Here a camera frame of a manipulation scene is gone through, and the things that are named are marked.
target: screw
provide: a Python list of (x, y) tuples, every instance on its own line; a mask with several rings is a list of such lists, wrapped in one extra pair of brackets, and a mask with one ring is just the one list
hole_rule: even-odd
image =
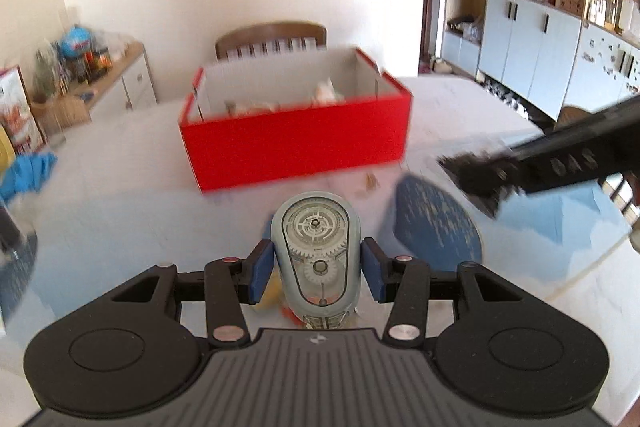
[(237, 342), (244, 337), (244, 330), (238, 326), (220, 326), (213, 330), (213, 338), (220, 342)]
[(420, 330), (411, 324), (396, 324), (389, 328), (389, 336), (396, 341), (414, 341), (420, 336)]

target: blue cloth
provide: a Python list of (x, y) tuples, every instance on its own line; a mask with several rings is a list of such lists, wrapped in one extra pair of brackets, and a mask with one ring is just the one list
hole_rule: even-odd
[(40, 192), (51, 177), (51, 171), (57, 161), (58, 158), (53, 153), (18, 156), (4, 173), (0, 185), (0, 198), (8, 203), (17, 194)]

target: white cabinet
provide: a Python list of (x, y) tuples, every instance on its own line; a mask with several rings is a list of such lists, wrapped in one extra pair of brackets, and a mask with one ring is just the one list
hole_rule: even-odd
[(146, 66), (145, 55), (141, 55), (138, 60), (127, 68), (122, 74), (122, 81), (131, 102), (137, 100), (140, 94), (148, 86), (151, 86), (151, 76)]
[(460, 35), (446, 31), (442, 43), (442, 58), (465, 73), (476, 77), (480, 46), (463, 39)]
[(129, 98), (120, 78), (89, 111), (91, 121), (110, 120), (130, 111)]
[(582, 22), (558, 10), (548, 10), (536, 72), (526, 99), (556, 120), (566, 93)]
[(581, 24), (532, 0), (488, 0), (479, 69), (556, 119)]
[(597, 112), (618, 103), (631, 57), (625, 41), (593, 24), (582, 28), (564, 105)]
[(143, 54), (100, 97), (89, 111), (89, 115), (92, 121), (110, 120), (129, 111), (151, 107), (157, 103), (146, 57)]
[(479, 69), (501, 80), (509, 51), (515, 0), (486, 0)]
[(516, 0), (513, 28), (502, 83), (527, 98), (542, 45), (546, 7), (528, 0)]

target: floor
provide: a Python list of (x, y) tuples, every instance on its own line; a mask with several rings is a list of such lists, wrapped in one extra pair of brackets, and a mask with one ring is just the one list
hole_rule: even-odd
[(631, 408), (631, 411), (620, 422), (619, 427), (639, 427), (640, 426), (640, 399)]

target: white table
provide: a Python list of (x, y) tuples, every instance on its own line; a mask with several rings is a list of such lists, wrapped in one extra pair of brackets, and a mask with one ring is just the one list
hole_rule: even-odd
[[(468, 80), (432, 75), (403, 82), (415, 96), (404, 168), (426, 161), (434, 150), (465, 141), (478, 144), (497, 133), (511, 139), (536, 133), (532, 124)], [(191, 271), (225, 255), (244, 257), (265, 234), (270, 213), (290, 196), (312, 189), (350, 200), (360, 214), (363, 235), (376, 237), (380, 232), (401, 165), (203, 196), (178, 131), (179, 109), (180, 103), (166, 104), (70, 132), (49, 184), (40, 195), (24, 200), (22, 209), (34, 221), (40, 248), (30, 285), (9, 317), (7, 337), (0, 340), (0, 427), (14, 427), (37, 410), (21, 367), (30, 338), (143, 269), (175, 261), (181, 271)], [(367, 192), (367, 173), (380, 182), (378, 190)], [(447, 189), (454, 192), (454, 187)], [(545, 255), (537, 261), (526, 247), (516, 247), (506, 257), (497, 255), (491, 236), (499, 229), (480, 223), (482, 217), (476, 214), (473, 218), (484, 235), (489, 268), (504, 272), (603, 338), (611, 369), (596, 410), (612, 423), (620, 420), (640, 392), (640, 363), (634, 356), (640, 341), (635, 313), (640, 290), (634, 284), (640, 280), (640, 259), (628, 242), (610, 248), (623, 242), (626, 229), (604, 224), (603, 233), (593, 234), (591, 248), (573, 252), (559, 273)], [(358, 307), (367, 323), (383, 326), (388, 305), (374, 304), (363, 291)], [(197, 335), (204, 335), (203, 309), (183, 309), (182, 323)], [(264, 325), (289, 326), (278, 313), (245, 313), (252, 333)], [(450, 312), (430, 307), (430, 334), (438, 334), (449, 322)]]

